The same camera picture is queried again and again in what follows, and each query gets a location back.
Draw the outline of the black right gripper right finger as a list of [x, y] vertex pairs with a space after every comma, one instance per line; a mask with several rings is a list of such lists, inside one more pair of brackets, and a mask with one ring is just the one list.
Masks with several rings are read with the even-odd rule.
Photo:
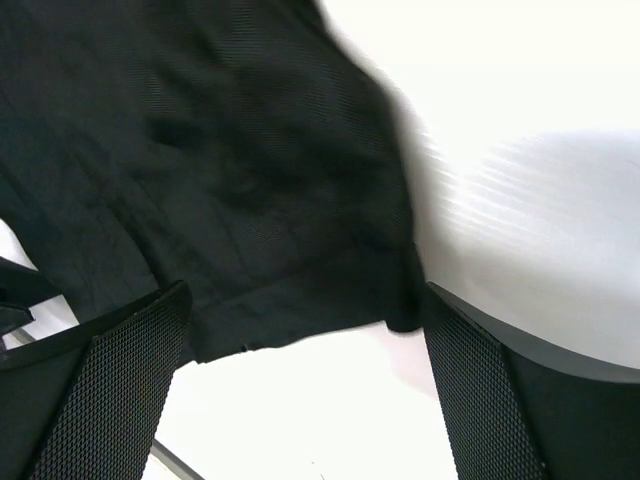
[[461, 479], [636, 479], [639, 372], [429, 283], [424, 334]]

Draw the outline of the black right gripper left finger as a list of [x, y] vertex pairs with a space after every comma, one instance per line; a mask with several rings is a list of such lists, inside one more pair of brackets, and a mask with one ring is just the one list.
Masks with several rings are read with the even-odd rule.
[[1, 355], [4, 479], [139, 479], [183, 349], [176, 282]]

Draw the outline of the black pleated skirt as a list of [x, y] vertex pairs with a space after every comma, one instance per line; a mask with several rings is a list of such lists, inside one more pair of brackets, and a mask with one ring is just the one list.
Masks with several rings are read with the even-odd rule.
[[188, 360], [419, 325], [389, 100], [313, 1], [3, 2], [1, 217], [81, 321], [185, 281]]

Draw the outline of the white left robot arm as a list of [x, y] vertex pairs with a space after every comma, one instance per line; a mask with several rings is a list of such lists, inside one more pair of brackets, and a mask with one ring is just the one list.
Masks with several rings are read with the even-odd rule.
[[1, 335], [34, 321], [30, 308], [61, 294], [40, 272], [1, 258]]

